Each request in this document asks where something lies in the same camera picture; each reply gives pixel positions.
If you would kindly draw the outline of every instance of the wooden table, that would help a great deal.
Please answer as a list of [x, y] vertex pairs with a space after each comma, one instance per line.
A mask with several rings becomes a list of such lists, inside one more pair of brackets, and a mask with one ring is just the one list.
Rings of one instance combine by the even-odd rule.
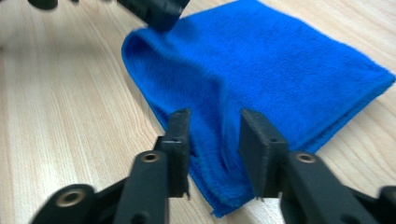
[[[192, 0], [184, 16], [226, 1]], [[396, 2], [266, 0], [396, 72]], [[57, 189], [103, 189], [129, 173], [134, 156], [163, 134], [120, 56], [144, 24], [116, 3], [60, 1], [41, 12], [0, 3], [0, 222], [27, 223]], [[318, 153], [342, 182], [375, 196], [396, 185], [396, 87]], [[251, 202], [222, 219], [192, 184], [171, 200], [171, 223], [282, 223], [277, 200]]]

